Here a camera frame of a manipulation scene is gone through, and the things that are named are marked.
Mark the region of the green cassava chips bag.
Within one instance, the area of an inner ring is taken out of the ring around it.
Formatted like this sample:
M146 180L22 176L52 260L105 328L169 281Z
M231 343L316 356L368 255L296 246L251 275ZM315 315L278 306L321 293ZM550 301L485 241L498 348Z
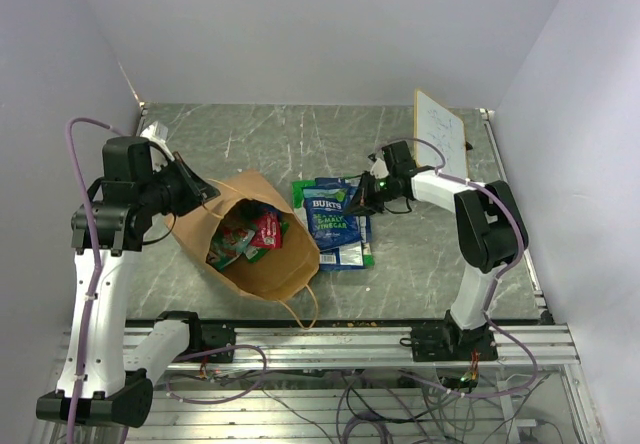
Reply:
M346 215L355 196L354 179L320 177L294 181L294 212L320 250L320 269L360 270L375 264L369 217Z

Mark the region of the red snack packet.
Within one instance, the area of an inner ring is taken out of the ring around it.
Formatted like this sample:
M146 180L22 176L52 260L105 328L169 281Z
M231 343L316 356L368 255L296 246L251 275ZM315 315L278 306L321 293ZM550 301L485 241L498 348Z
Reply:
M278 215L267 211L252 221L254 235L250 245L260 249L278 249L282 245L282 231Z

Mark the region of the brown paper bag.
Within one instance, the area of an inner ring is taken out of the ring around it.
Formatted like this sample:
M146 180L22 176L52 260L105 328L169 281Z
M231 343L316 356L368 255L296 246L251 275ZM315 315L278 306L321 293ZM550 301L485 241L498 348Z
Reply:
M311 280L320 252L307 225L259 172L249 170L227 180L207 179L220 195L172 225L171 234L191 260L237 294L277 302L305 330L313 328L319 304ZM217 271L205 260L211 238L221 227L252 229L252 221L272 211L278 215L282 245L260 249L250 244L233 263Z

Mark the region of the teal snack packet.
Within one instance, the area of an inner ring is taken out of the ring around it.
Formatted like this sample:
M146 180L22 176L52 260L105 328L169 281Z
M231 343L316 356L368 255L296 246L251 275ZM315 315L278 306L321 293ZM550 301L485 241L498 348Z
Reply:
M205 262L222 271L244 253L255 235L252 229L221 226L210 241Z

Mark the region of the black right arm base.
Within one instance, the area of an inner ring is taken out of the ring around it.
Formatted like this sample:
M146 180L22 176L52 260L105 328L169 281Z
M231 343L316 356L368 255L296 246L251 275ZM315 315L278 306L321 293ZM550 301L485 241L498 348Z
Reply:
M480 362L496 361L498 351L493 333L488 329L471 338L458 335L441 325L425 325L411 329L399 344L409 348L414 362Z

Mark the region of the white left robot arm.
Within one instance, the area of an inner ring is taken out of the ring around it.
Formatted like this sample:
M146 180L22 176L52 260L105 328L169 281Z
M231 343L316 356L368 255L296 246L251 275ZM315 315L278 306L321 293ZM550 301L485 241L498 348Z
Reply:
M203 351L199 318L163 312L130 355L123 351L130 284L156 216L175 219L218 197L155 138L115 137L102 148L103 174L83 185L71 219L76 296L67 360L53 391L36 404L40 420L138 428L153 388L174 358Z

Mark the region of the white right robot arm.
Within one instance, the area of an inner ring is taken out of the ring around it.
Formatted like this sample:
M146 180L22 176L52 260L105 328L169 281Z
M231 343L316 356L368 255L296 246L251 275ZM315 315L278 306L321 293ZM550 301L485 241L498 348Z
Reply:
M465 261L461 285L444 318L442 351L459 360L471 353L490 325L489 307L502 277L523 258L528 233L511 188L503 180L479 183L444 172L446 159L420 167L405 140L392 142L370 159L383 169L361 174L354 197L344 213L370 216L403 198L435 205L453 214L460 253Z

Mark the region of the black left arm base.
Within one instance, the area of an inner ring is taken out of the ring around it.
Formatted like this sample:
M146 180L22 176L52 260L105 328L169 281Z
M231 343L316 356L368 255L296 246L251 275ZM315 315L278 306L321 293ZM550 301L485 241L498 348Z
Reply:
M212 355L204 355L205 351L227 348L236 344L236 332L226 323L209 321L190 322L189 344L187 349L179 354L175 362L187 362L206 359L212 363L231 363L234 350L221 351Z

